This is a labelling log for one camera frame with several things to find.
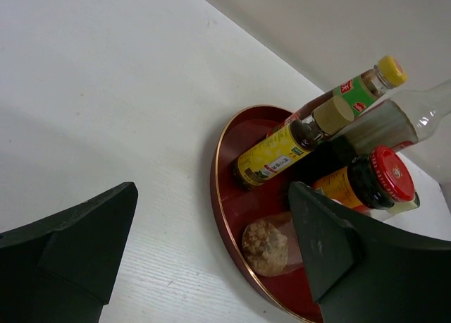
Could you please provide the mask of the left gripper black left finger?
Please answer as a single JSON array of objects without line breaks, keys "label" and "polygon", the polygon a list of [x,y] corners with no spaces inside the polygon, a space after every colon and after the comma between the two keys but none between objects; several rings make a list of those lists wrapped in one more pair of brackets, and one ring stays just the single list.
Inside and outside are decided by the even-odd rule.
[{"label": "left gripper black left finger", "polygon": [[2,322],[98,322],[137,206],[125,182],[1,233]]}]

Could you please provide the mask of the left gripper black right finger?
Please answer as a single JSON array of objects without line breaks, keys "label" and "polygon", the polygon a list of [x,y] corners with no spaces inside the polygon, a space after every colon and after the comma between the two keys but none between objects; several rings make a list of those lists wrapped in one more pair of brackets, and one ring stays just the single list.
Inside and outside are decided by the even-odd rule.
[{"label": "left gripper black right finger", "polygon": [[325,322],[449,322],[450,243],[395,228],[294,182],[290,209]]}]

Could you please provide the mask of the red lid sauce jar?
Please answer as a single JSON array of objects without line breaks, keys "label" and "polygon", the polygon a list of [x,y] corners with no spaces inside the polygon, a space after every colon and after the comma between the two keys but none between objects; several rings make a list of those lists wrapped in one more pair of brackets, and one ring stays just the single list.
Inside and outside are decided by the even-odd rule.
[{"label": "red lid sauce jar", "polygon": [[378,146],[370,154],[353,159],[348,166],[318,179],[316,192],[361,213],[388,210],[415,198],[413,179],[399,156]]}]

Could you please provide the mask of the tall dark vinegar bottle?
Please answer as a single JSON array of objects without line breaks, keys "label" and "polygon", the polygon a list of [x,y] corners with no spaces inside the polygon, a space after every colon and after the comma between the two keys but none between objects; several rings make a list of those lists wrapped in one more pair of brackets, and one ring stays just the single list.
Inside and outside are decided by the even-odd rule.
[{"label": "tall dark vinegar bottle", "polygon": [[396,92],[296,163],[295,180],[311,185],[380,145],[395,152],[416,145],[432,137],[449,114],[449,80],[425,91]]}]

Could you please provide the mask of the yellow label small bottle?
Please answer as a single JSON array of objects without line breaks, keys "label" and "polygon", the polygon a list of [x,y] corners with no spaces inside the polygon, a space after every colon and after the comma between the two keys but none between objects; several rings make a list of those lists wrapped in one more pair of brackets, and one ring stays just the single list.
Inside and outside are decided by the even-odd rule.
[{"label": "yellow label small bottle", "polygon": [[341,96],[333,96],[307,117],[289,121],[242,153],[233,164],[233,175],[246,189],[263,185],[353,120],[352,107]]}]

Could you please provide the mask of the red round tray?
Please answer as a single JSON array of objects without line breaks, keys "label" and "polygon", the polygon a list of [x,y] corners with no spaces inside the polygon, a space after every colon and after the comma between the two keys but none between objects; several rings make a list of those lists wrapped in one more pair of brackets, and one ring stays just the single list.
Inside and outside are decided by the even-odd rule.
[{"label": "red round tray", "polygon": [[282,276],[262,277],[249,268],[241,252],[242,234],[248,224],[288,209],[288,186],[294,178],[285,171],[261,187],[245,190],[232,176],[233,161],[289,115],[277,106],[257,105],[239,111],[227,122],[211,163],[211,203],[223,243],[246,282],[270,304],[299,321],[322,322],[303,268]]}]

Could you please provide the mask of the pink lid spice shaker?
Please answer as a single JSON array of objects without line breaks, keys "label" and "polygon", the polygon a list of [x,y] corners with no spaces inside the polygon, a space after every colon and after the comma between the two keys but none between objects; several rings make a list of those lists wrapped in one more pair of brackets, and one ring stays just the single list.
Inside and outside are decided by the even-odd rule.
[{"label": "pink lid spice shaker", "polygon": [[291,212],[256,220],[242,234],[242,254],[251,270],[274,277],[303,266],[303,259]]}]

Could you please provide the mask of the green label chili sauce bottle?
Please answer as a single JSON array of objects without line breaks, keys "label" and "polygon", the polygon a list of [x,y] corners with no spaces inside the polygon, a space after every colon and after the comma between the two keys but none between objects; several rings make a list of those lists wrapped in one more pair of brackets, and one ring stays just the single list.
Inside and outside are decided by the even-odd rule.
[{"label": "green label chili sauce bottle", "polygon": [[316,107],[328,101],[332,96],[342,97],[351,107],[354,116],[358,117],[389,90],[405,84],[407,80],[407,72],[403,69],[400,62],[393,56],[384,56],[369,70],[345,81],[305,104],[270,130],[266,137],[295,119],[307,117]]}]

